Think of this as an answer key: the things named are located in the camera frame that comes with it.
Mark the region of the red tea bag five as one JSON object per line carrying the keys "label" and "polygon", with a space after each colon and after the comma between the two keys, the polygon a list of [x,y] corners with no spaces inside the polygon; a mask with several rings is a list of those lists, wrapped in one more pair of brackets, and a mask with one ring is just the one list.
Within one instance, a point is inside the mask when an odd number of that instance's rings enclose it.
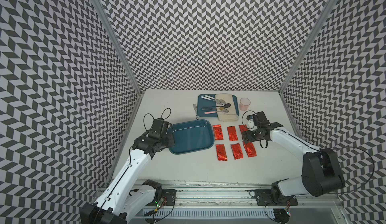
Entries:
{"label": "red tea bag five", "polygon": [[255,149],[253,143],[251,143],[251,142],[243,143],[243,146],[244,146],[244,149],[245,149],[247,156],[249,158],[257,156],[256,149]]}

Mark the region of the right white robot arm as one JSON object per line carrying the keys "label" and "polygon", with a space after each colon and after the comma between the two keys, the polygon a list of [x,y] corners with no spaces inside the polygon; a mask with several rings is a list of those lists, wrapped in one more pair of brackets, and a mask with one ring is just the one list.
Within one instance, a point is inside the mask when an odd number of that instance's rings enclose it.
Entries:
{"label": "right white robot arm", "polygon": [[271,185],[270,198],[278,203],[290,196],[310,194],[314,197],[342,189],[345,179],[337,153],[332,149],[314,146],[288,131],[278,122],[270,122],[263,111],[246,116],[243,141],[268,143],[273,141],[284,147],[302,163],[299,177],[276,181]]}

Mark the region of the red tea bag two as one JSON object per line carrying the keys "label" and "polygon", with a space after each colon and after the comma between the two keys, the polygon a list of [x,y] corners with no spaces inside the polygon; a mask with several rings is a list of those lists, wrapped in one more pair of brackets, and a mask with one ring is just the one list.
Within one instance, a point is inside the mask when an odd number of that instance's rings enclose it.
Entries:
{"label": "red tea bag two", "polygon": [[227,131],[228,131],[228,136],[230,141],[238,141],[238,136],[237,136],[235,126],[228,126]]}

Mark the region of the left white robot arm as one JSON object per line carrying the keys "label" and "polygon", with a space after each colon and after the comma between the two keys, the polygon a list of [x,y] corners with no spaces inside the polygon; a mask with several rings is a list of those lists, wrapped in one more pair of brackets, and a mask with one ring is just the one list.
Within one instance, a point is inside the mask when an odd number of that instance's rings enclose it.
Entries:
{"label": "left white robot arm", "polygon": [[91,204],[80,209],[82,224],[127,224],[146,205],[159,201],[162,185],[145,181],[139,190],[130,195],[140,173],[162,149],[175,145],[172,132],[148,130],[138,137],[129,152],[129,159],[106,190]]}

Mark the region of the red tea bag four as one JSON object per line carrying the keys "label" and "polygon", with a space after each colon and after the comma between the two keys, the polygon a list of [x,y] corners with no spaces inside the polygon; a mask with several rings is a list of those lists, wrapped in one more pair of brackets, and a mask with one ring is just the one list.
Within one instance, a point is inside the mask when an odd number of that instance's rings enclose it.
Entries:
{"label": "red tea bag four", "polygon": [[239,125],[239,129],[241,133],[248,131],[248,128],[245,125]]}

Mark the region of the teal plastic storage box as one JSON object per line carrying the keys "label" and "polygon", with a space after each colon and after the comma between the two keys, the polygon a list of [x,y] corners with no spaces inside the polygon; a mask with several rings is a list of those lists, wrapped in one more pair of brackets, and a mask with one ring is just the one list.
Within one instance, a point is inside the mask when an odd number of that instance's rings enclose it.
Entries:
{"label": "teal plastic storage box", "polygon": [[173,136],[175,145],[169,151],[175,155],[207,150],[215,142],[213,127],[204,119],[174,124],[167,133]]}

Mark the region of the red tea bag six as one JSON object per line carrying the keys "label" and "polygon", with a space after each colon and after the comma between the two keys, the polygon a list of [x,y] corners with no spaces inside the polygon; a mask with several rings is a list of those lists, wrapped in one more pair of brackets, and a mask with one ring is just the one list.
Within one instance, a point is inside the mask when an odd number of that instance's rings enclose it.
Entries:
{"label": "red tea bag six", "polygon": [[218,161],[228,161],[225,145],[216,145],[216,153]]}

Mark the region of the red tea bag one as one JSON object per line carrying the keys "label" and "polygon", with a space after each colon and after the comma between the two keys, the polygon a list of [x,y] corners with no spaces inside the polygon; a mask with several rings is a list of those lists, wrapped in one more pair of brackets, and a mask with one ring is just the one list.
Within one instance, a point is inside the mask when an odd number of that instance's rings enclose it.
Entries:
{"label": "red tea bag one", "polygon": [[214,137],[215,140],[223,140],[223,131],[222,131],[222,126],[221,125],[213,125],[213,132],[214,132]]}

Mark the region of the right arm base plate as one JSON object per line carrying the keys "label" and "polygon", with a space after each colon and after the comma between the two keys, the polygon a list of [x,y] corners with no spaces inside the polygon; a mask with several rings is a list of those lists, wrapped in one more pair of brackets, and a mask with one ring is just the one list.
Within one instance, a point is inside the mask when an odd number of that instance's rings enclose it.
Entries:
{"label": "right arm base plate", "polygon": [[266,204],[298,206],[299,204],[295,196],[283,196],[275,189],[255,189],[251,190],[249,194],[256,200],[258,206]]}

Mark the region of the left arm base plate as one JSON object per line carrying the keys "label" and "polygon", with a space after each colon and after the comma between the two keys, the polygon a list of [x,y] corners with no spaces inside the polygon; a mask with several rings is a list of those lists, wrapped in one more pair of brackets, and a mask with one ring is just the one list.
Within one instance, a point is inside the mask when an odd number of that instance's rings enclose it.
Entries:
{"label": "left arm base plate", "polygon": [[152,205],[157,208],[164,206],[174,206],[176,202],[176,189],[163,189],[161,194],[157,194]]}

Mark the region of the red tea bag three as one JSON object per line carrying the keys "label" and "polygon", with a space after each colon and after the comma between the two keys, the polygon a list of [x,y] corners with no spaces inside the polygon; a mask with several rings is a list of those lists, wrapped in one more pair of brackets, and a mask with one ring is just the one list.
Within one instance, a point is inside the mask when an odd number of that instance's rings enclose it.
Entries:
{"label": "red tea bag three", "polygon": [[232,144],[231,149],[235,160],[243,159],[243,152],[240,143]]}

